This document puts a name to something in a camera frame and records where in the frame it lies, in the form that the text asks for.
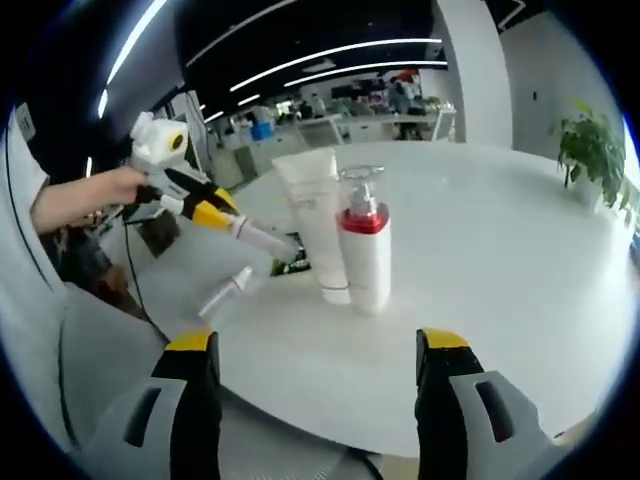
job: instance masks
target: black cable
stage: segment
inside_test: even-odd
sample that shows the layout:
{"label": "black cable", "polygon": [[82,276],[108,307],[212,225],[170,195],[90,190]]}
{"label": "black cable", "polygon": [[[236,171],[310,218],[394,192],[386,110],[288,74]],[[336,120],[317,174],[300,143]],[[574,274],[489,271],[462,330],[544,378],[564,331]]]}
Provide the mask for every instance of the black cable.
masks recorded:
{"label": "black cable", "polygon": [[142,294],[140,293],[140,285],[138,285],[138,277],[136,276],[136,269],[133,266],[133,259],[131,258],[131,248],[129,247],[129,226],[123,220],[122,226],[124,227],[124,243],[127,249],[127,258],[129,259],[129,268],[131,269],[131,277],[133,278],[133,283],[136,286],[136,292],[138,293],[138,298],[140,299],[140,308],[142,308],[142,313],[144,314],[147,321],[151,324],[151,326],[158,332],[167,343],[171,343],[169,337],[167,337],[162,330],[151,320],[151,317],[147,313],[147,309],[144,306],[144,301],[142,300]]}
{"label": "black cable", "polygon": [[371,477],[373,477],[374,480],[384,480],[384,477],[380,473],[380,470],[378,470],[378,467],[376,467],[375,464],[369,458],[368,452],[365,452],[364,450],[360,450],[353,447],[349,447],[347,451],[356,460],[360,460],[364,464],[365,468],[371,474]]}
{"label": "black cable", "polygon": [[73,428],[73,423],[71,422],[71,415],[69,414],[69,406],[67,405],[67,395],[66,395],[66,383],[64,379],[64,358],[63,355],[67,351],[62,348],[62,339],[64,338],[63,330],[65,328],[66,323],[62,322],[60,326],[60,338],[58,338],[58,384],[60,385],[60,407],[62,409],[62,423],[64,425],[65,430],[67,431],[67,435],[69,436],[69,440],[71,441],[71,445],[74,448],[80,448],[80,442],[78,441],[78,436]]}
{"label": "black cable", "polygon": [[36,256],[34,255],[33,251],[31,250],[31,247],[29,246],[29,242],[27,242],[27,237],[24,234],[24,230],[22,230],[22,225],[20,224],[20,218],[18,217],[18,210],[16,208],[16,202],[15,202],[15,199],[13,197],[13,186],[11,184],[11,173],[9,172],[9,128],[10,128],[10,124],[11,124],[11,119],[9,119],[9,123],[7,124],[7,129],[5,130],[4,158],[5,158],[5,166],[6,166],[5,168],[7,170],[7,185],[9,187],[9,199],[11,200],[11,208],[13,209],[13,216],[16,219],[16,225],[18,226],[18,231],[20,232],[20,236],[22,237],[22,241],[24,242],[24,246],[27,247],[27,251],[29,252],[29,256],[31,257],[31,260],[33,261],[34,265],[38,269],[38,273],[40,274],[40,276],[42,277],[44,282],[47,284],[47,287],[49,287],[49,289],[53,290],[53,287],[49,283],[49,280],[47,280],[47,277],[45,277],[44,272],[40,268],[40,264],[36,260]]}
{"label": "black cable", "polygon": [[195,112],[195,114],[198,117],[198,120],[200,121],[200,124],[202,125],[202,127],[204,128],[204,142],[205,142],[205,146],[207,148],[207,157],[209,157],[209,162],[211,163],[211,168],[213,168],[213,158],[211,157],[211,150],[209,149],[209,132],[207,131],[207,124],[204,123],[204,120],[200,119],[200,114],[198,112],[198,107],[196,107],[196,101],[193,99],[193,94],[191,92],[185,92],[187,97],[189,98],[189,100],[191,101],[191,106],[193,107],[193,110]]}

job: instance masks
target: green leaves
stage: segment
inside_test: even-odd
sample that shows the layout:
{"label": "green leaves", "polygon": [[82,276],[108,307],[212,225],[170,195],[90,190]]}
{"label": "green leaves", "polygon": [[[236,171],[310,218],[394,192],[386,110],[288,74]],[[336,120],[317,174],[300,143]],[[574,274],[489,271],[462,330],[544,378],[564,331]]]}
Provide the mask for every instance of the green leaves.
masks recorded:
{"label": "green leaves", "polygon": [[623,208],[625,208],[627,205],[629,205],[629,200],[631,198],[631,185],[629,184],[628,180],[624,180],[623,184],[622,184],[622,200],[620,200],[620,210],[622,210]]}
{"label": "green leaves", "polygon": [[[612,207],[624,184],[624,143],[616,138],[606,115],[595,117],[584,102],[574,101],[581,112],[577,120],[562,119],[552,126],[561,132],[558,163],[570,169],[569,177],[575,182],[583,170],[592,182],[602,180],[602,196]],[[629,202],[627,190],[623,191],[623,204]]]}
{"label": "green leaves", "polygon": [[586,113],[589,116],[589,118],[593,118],[593,110],[591,110],[591,107],[589,105],[587,105],[586,103],[578,99],[575,99],[573,103],[578,110]]}

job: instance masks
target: table surface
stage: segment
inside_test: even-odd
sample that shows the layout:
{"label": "table surface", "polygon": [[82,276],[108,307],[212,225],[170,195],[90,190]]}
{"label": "table surface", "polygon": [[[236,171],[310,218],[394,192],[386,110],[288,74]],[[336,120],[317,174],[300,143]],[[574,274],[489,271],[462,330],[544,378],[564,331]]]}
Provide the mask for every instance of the table surface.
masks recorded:
{"label": "table surface", "polygon": [[[453,330],[485,370],[537,406],[554,435],[602,403],[634,325],[630,234],[562,187],[554,162],[491,147],[381,142],[336,147],[339,166],[386,168],[392,294],[378,317],[323,301],[311,273],[268,279],[266,254],[198,228],[139,275],[149,314],[185,328],[192,292],[245,265],[256,282],[216,319],[222,383],[318,436],[418,456],[415,331]],[[293,228],[273,172],[235,196]]]}
{"label": "table surface", "polygon": [[335,121],[336,125],[351,125],[358,123],[435,123],[438,118],[436,112],[426,115],[362,115],[358,117],[343,117]]}

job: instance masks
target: ceiling light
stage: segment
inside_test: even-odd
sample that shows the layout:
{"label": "ceiling light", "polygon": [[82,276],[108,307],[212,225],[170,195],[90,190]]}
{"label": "ceiling light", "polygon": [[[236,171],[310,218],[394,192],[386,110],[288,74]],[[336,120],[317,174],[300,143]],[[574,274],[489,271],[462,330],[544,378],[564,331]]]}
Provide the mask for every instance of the ceiling light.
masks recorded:
{"label": "ceiling light", "polygon": [[154,0],[153,3],[149,5],[149,8],[147,8],[147,10],[144,12],[142,17],[140,17],[140,20],[138,20],[136,26],[133,27],[133,30],[127,37],[127,41],[122,47],[122,50],[120,50],[120,53],[118,54],[118,58],[116,58],[116,62],[111,68],[111,73],[109,74],[109,78],[107,79],[107,85],[109,85],[109,83],[111,83],[111,80],[113,80],[113,77],[116,76],[116,73],[118,73],[118,70],[120,70],[120,67],[122,67],[122,64],[126,60],[129,53],[131,53],[133,46],[140,38],[140,35],[142,35],[144,29],[147,28],[147,25],[149,25],[153,17],[156,16],[156,13],[158,13],[158,11],[165,3],[167,3],[167,0]]}
{"label": "ceiling light", "polygon": [[205,118],[204,123],[209,123],[211,120],[215,120],[216,118],[221,117],[222,115],[224,115],[224,112],[220,110],[219,112],[216,112],[213,115],[211,115],[209,118]]}
{"label": "ceiling light", "polygon": [[329,75],[336,75],[338,73],[353,72],[354,70],[365,70],[367,68],[379,68],[379,67],[398,67],[404,65],[418,65],[418,66],[446,66],[447,62],[437,60],[407,60],[404,62],[382,62],[382,63],[369,63],[367,65],[356,65],[355,67],[339,68],[337,70],[331,70],[329,72],[317,73],[308,77],[299,78],[292,82],[284,84],[285,87],[297,85],[298,83],[307,82],[309,80],[315,80],[316,78],[328,77]]}
{"label": "ceiling light", "polygon": [[345,45],[344,47],[331,48],[329,50],[314,53],[313,55],[307,55],[306,57],[301,57],[297,60],[292,60],[290,62],[283,63],[282,65],[278,65],[277,67],[270,68],[269,70],[265,70],[258,75],[254,75],[253,77],[248,78],[247,80],[240,82],[237,85],[234,85],[229,89],[229,91],[235,92],[239,88],[245,87],[250,83],[255,82],[256,80],[266,77],[267,75],[271,75],[272,73],[278,72],[302,62],[306,62],[308,60],[313,60],[314,58],[320,58],[326,55],[331,55],[333,53],[344,52],[346,50],[354,50],[356,48],[377,47],[379,45],[395,45],[403,43],[442,43],[442,40],[439,38],[396,38],[392,40],[377,40],[374,42],[354,43],[353,45]]}
{"label": "ceiling light", "polygon": [[102,118],[104,115],[104,111],[107,108],[107,100],[109,100],[109,94],[107,94],[107,89],[105,88],[102,91],[102,96],[100,97],[100,101],[98,102],[98,117]]}
{"label": "ceiling light", "polygon": [[211,50],[214,46],[216,46],[217,44],[222,42],[228,36],[233,35],[235,32],[237,32],[241,28],[246,27],[250,23],[255,22],[256,20],[260,19],[261,17],[263,17],[265,15],[268,15],[271,12],[275,12],[276,10],[278,10],[280,8],[283,8],[283,7],[286,7],[287,5],[295,3],[296,1],[297,0],[282,0],[281,2],[278,2],[275,5],[271,5],[270,7],[267,7],[264,10],[259,11],[255,15],[250,16],[246,20],[243,20],[238,25],[236,25],[233,28],[230,28],[225,33],[223,33],[218,38],[216,38],[213,42],[211,42],[209,45],[207,45],[202,50],[200,50],[191,60],[189,60],[187,62],[187,68],[189,68],[195,62],[197,62],[205,53],[207,53],[209,50]]}
{"label": "ceiling light", "polygon": [[241,107],[241,106],[242,106],[242,105],[244,105],[245,103],[252,102],[252,101],[253,101],[253,100],[255,100],[256,98],[260,98],[260,94],[259,94],[259,93],[255,94],[255,95],[252,95],[251,97],[249,97],[249,98],[245,98],[244,100],[242,100],[242,101],[238,102],[238,106],[239,106],[239,107]]}

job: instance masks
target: white tube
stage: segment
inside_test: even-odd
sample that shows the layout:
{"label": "white tube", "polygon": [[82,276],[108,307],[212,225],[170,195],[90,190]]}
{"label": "white tube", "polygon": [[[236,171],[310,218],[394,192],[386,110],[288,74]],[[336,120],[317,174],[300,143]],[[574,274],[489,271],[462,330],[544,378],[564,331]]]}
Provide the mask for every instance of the white tube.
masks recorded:
{"label": "white tube", "polygon": [[339,185],[332,148],[272,160],[325,300],[350,303],[338,240]]}
{"label": "white tube", "polygon": [[249,281],[252,274],[251,267],[245,267],[233,277],[217,284],[211,291],[205,292],[200,298],[198,306],[198,316],[209,327],[213,327],[214,314],[219,310],[220,305],[226,299],[240,295]]}
{"label": "white tube", "polygon": [[290,263],[296,259],[300,248],[291,238],[247,217],[225,215],[230,222],[229,233],[238,240],[267,251],[282,262]]}

